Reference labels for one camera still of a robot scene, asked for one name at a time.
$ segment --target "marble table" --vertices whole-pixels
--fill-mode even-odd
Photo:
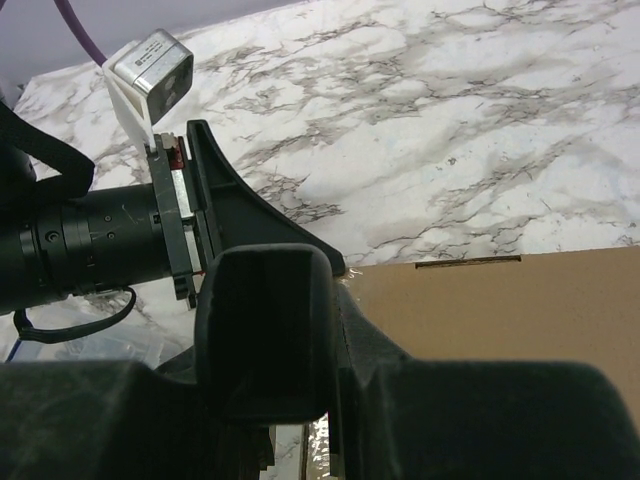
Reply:
[[[638,25],[638,0],[301,3],[184,34],[194,85],[157,131],[208,120],[242,177],[350,265],[635,245]],[[17,112],[94,159],[94,188],[149,181],[95,66],[34,78]],[[171,282],[138,292],[128,321],[186,347]]]

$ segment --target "black strap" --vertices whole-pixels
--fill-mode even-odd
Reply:
[[[21,206],[49,205],[83,197],[89,191],[94,163],[71,145],[29,125],[2,102],[0,142],[13,145],[60,173],[37,182],[31,194],[21,199]],[[0,204],[7,200],[5,196],[7,193],[0,192]]]
[[[93,335],[94,333],[98,333],[106,328],[114,326],[116,323],[122,321],[131,313],[131,310],[133,310],[136,303],[136,292],[130,287],[125,287],[122,290],[131,294],[129,303],[127,303],[121,311],[109,318],[105,318],[104,320],[98,320],[84,325],[76,325],[75,327],[60,328],[58,330],[40,330],[38,328],[33,328],[33,324],[27,317],[26,310],[17,310],[13,315],[13,324],[18,331],[18,337],[23,341],[51,344],[69,342],[88,335]]]

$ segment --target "clear plastic container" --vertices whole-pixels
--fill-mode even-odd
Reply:
[[[48,319],[63,319],[66,325],[78,325],[98,319],[90,314],[57,306],[47,307],[46,314]],[[164,338],[158,332],[118,324],[71,342],[54,345],[22,342],[12,362],[137,360],[151,368],[156,368],[181,353],[182,350],[179,344]]]

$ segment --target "cardboard box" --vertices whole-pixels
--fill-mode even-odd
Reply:
[[[417,358],[584,362],[617,387],[640,427],[638,247],[379,265],[341,281]],[[309,479],[328,477],[317,457],[308,455]]]

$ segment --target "screw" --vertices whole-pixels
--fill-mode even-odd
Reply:
[[[55,242],[58,238],[60,238],[60,234],[55,231],[47,232],[44,236],[44,239],[49,243]]]

